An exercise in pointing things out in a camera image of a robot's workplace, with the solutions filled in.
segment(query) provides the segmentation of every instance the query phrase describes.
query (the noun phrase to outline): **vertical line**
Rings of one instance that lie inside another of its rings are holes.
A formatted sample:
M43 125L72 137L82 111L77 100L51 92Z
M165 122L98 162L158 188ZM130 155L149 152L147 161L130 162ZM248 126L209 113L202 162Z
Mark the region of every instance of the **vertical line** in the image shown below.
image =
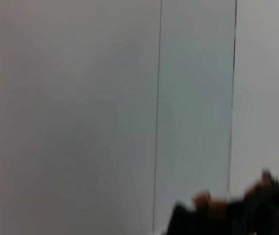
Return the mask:
M159 116L159 84L160 84L160 55L161 55L161 25L162 25L162 0L160 0L160 26L159 26L159 55L158 55L158 79L157 79L157 107L155 122L155 150L154 150L154 183L153 183L153 214L152 232L155 230L155 188L156 188L156 169L157 169L157 144L158 144L158 116Z
M232 78L232 103L231 103L231 120L229 132L229 147L228 147L228 199L230 196L230 181L231 181L231 151L232 151L232 130L233 130L233 101L234 101L234 77L235 77L235 48L236 48L236 26L237 26L237 1L235 0L235 33L234 33L234 53L233 53L233 78Z

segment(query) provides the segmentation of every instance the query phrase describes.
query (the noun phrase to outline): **gray wall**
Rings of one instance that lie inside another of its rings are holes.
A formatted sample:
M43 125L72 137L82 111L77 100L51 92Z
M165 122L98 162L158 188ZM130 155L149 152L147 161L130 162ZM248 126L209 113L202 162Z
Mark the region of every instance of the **gray wall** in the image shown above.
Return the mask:
M226 196L235 0L163 0L155 227L177 200Z
M158 0L0 3L0 235L152 230Z
M279 176L279 1L238 0L232 136L232 194Z

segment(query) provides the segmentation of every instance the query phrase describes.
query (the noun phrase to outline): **white wall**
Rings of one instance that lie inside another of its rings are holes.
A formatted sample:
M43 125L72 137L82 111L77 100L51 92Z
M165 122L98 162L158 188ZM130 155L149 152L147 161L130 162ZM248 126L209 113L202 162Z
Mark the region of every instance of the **white wall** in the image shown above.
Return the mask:
M279 176L279 1L238 0L231 193Z
M152 230L159 13L0 2L0 235Z
M235 0L163 0L155 227L176 201L226 196Z

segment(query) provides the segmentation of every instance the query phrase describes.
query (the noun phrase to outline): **white surface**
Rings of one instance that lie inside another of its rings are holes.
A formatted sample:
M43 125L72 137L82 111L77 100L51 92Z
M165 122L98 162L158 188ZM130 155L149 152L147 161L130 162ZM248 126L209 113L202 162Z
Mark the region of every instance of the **white surface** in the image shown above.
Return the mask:
M155 227L198 190L226 196L235 0L163 0Z
M0 1L0 235L152 230L159 12Z
M231 194L279 176L279 1L238 0Z

